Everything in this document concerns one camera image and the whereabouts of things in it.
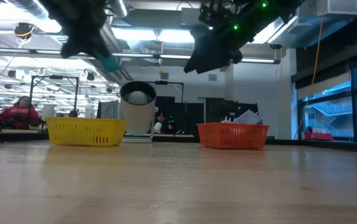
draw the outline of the teal part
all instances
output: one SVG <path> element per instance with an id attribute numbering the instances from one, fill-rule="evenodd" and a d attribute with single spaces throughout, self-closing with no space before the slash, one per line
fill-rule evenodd
<path id="1" fill-rule="evenodd" d="M 97 56 L 97 59 L 101 62 L 101 64 L 107 71 L 114 71 L 119 68 L 119 63 L 116 61 L 115 57 L 113 57 L 112 55 L 110 55 L 107 58 L 103 57 L 100 54 L 96 54 L 96 56 Z"/>

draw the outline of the yellow basket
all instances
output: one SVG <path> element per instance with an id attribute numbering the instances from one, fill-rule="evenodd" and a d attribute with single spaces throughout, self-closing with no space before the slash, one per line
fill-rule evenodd
<path id="1" fill-rule="evenodd" d="M 52 144 L 114 146 L 121 143 L 126 122 L 118 119 L 46 118 Z"/>

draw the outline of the glass window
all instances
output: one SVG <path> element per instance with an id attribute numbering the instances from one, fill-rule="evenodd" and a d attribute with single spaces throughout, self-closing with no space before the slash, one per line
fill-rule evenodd
<path id="1" fill-rule="evenodd" d="M 323 91 L 321 91 L 319 93 L 311 95 L 310 96 L 310 100 L 318 99 L 318 98 L 321 98 L 321 97 L 324 97 L 324 96 L 334 95 L 334 94 L 337 94 L 337 93 L 343 93 L 344 91 L 350 91 L 350 90 L 351 90 L 351 82 L 347 81 L 347 82 L 344 82 L 344 83 L 339 84 L 337 86 L 331 87 L 331 88 L 329 88 L 327 90 L 323 90 Z"/>
<path id="2" fill-rule="evenodd" d="M 305 126 L 324 129 L 336 137 L 354 137 L 351 97 L 308 105 Z"/>

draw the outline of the person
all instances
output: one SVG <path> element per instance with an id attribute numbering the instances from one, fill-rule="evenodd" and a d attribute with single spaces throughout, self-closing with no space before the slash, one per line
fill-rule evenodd
<path id="1" fill-rule="evenodd" d="M 11 123 L 17 129 L 29 129 L 29 125 L 38 126 L 40 124 L 39 114 L 29 103 L 28 96 L 22 96 L 13 107 L 5 109 L 0 115 L 0 120 Z"/>
<path id="2" fill-rule="evenodd" d="M 155 127 L 157 127 L 157 130 L 154 130 L 155 133 L 170 134 L 173 131 L 173 126 L 166 121 L 166 115 L 161 111 L 157 113 Z"/>

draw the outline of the desk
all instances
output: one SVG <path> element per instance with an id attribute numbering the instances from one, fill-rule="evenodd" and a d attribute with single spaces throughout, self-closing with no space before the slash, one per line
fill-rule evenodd
<path id="1" fill-rule="evenodd" d="M 1 129 L 0 142 L 47 140 L 49 134 L 39 130 Z"/>
<path id="2" fill-rule="evenodd" d="M 0 144 L 0 223 L 357 223 L 357 152 Z"/>

